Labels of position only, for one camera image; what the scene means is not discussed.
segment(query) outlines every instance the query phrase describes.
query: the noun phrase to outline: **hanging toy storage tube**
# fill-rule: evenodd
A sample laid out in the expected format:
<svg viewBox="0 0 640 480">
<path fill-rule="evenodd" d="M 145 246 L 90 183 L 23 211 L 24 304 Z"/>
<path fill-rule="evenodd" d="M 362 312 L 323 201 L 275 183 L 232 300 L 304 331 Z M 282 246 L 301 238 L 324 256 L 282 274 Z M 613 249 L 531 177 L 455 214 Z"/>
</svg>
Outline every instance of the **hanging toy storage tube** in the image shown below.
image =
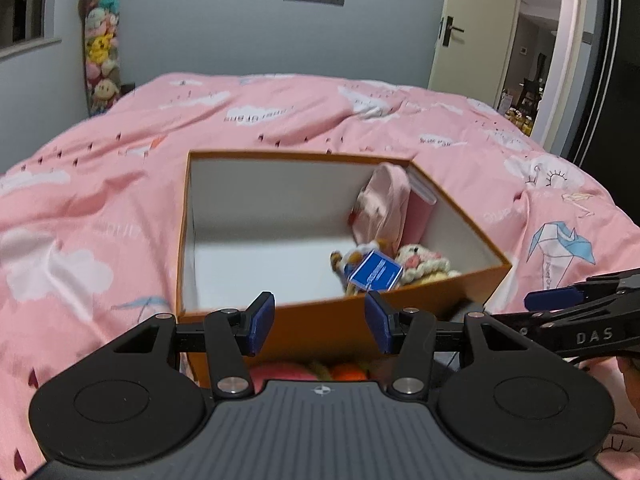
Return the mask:
<svg viewBox="0 0 640 480">
<path fill-rule="evenodd" d="M 89 115 L 104 113 L 120 98 L 119 0 L 80 0 L 84 76 Z"/>
</svg>

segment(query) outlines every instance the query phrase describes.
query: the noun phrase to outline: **box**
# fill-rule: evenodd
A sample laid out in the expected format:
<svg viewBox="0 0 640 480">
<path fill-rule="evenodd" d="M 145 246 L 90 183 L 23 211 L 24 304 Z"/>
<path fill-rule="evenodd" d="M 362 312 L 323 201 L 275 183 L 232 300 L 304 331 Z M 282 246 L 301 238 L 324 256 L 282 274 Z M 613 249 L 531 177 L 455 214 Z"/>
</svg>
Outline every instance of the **box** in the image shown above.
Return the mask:
<svg viewBox="0 0 640 480">
<path fill-rule="evenodd" d="M 422 244 L 462 274 L 384 293 L 396 308 L 450 314 L 464 298 L 485 302 L 510 269 L 472 220 L 406 160 L 300 152 L 191 152 L 178 248 L 179 322 L 220 308 L 244 309 L 262 291 L 276 299 L 273 327 L 260 355 L 309 362 L 379 357 L 364 319 L 364 296 L 345 297 L 332 251 L 355 247 L 347 219 L 377 164 L 405 168 L 412 189 L 437 198 Z M 203 354 L 191 354 L 207 384 Z"/>
</svg>

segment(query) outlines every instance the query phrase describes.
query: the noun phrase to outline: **window sill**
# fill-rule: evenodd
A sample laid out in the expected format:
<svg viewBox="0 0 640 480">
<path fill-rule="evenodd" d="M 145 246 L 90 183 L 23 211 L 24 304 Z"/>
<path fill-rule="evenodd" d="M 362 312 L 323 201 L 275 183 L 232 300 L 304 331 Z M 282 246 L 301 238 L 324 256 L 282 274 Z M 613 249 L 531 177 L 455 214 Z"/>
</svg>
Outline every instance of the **window sill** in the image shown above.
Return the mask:
<svg viewBox="0 0 640 480">
<path fill-rule="evenodd" d="M 10 46 L 0 47 L 0 62 L 13 56 L 20 56 L 20 54 L 61 42 L 62 38 L 37 38 L 36 40 L 21 41 Z"/>
</svg>

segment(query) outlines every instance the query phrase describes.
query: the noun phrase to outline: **black circular cover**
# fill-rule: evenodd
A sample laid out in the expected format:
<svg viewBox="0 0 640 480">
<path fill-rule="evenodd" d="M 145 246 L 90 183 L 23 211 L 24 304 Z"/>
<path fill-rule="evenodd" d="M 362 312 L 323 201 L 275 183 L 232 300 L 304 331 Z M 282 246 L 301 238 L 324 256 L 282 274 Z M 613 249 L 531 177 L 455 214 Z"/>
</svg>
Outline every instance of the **black circular cover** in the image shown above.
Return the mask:
<svg viewBox="0 0 640 480">
<path fill-rule="evenodd" d="M 556 356 L 490 352 L 447 381 L 445 427 L 465 446 L 516 465 L 570 463 L 600 449 L 613 422 L 609 393 Z"/>
<path fill-rule="evenodd" d="M 200 389 L 145 354 L 84 360 L 31 401 L 31 429 L 48 460 L 89 468 L 147 462 L 193 434 L 205 414 Z"/>
</svg>

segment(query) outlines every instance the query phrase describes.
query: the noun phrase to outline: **bed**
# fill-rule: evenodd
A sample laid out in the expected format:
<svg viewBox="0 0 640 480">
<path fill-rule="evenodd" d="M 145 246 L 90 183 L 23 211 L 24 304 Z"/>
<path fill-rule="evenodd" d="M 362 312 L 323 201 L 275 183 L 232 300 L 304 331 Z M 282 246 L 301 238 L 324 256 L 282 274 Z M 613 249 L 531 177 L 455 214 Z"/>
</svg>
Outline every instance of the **bed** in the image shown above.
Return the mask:
<svg viewBox="0 0 640 480">
<path fill-rule="evenodd" d="M 493 313 L 521 311 L 531 290 L 639 266 L 640 229 L 609 193 L 475 100 L 291 74 L 161 76 L 0 178 L 3 480 L 42 463 L 27 419 L 39 384 L 171 310 L 186 155 L 219 148 L 413 159 L 510 259 Z M 640 479 L 622 375 L 612 361 L 591 372 L 616 403 L 601 461 Z"/>
</svg>

